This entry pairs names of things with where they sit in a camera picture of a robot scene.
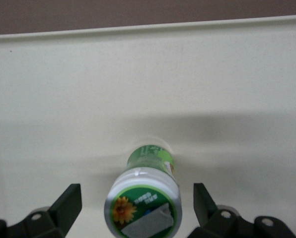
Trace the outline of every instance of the product label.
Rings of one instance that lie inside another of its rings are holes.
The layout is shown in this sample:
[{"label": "product label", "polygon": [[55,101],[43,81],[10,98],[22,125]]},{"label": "product label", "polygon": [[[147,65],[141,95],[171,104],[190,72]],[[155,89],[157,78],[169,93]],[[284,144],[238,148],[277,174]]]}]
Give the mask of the product label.
[{"label": "product label", "polygon": [[168,151],[156,145],[145,145],[135,150],[129,157],[127,169],[151,167],[173,175],[174,162]]},{"label": "product label", "polygon": [[131,186],[112,202],[111,220],[125,238],[166,238],[176,224],[172,200],[160,189]]}]

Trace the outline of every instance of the sunflower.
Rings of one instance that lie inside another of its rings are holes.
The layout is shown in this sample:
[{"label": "sunflower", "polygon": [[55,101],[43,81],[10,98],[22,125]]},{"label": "sunflower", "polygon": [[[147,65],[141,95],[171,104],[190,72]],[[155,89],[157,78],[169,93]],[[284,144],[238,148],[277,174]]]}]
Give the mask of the sunflower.
[{"label": "sunflower", "polygon": [[119,197],[114,204],[113,220],[114,222],[119,222],[121,225],[124,222],[128,223],[133,220],[134,212],[137,212],[136,207],[131,202],[128,202],[128,198]]}]

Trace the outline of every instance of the brown wall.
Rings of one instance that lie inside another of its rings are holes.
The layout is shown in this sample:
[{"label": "brown wall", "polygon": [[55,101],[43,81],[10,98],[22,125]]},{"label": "brown wall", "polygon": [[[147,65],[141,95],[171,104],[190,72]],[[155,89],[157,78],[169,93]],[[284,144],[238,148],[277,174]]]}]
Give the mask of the brown wall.
[{"label": "brown wall", "polygon": [[296,15],[296,0],[0,0],[0,34]]}]

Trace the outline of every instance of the white surface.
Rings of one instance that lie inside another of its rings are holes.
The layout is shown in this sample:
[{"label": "white surface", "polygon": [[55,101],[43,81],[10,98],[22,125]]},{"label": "white surface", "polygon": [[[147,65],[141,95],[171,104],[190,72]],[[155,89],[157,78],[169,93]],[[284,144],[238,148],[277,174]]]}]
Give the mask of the white surface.
[{"label": "white surface", "polygon": [[296,233],[296,16],[0,36],[0,218],[20,221],[80,182],[69,232],[112,237],[103,206],[147,134],[193,182],[251,222]]}]

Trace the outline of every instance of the white bottle cap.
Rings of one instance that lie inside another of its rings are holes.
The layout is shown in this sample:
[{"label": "white bottle cap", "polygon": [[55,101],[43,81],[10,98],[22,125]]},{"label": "white bottle cap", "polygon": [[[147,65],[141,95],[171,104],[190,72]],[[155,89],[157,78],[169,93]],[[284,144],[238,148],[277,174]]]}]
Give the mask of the white bottle cap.
[{"label": "white bottle cap", "polygon": [[104,214],[115,237],[171,238],[182,220],[178,185],[160,170],[130,169],[113,184]]}]

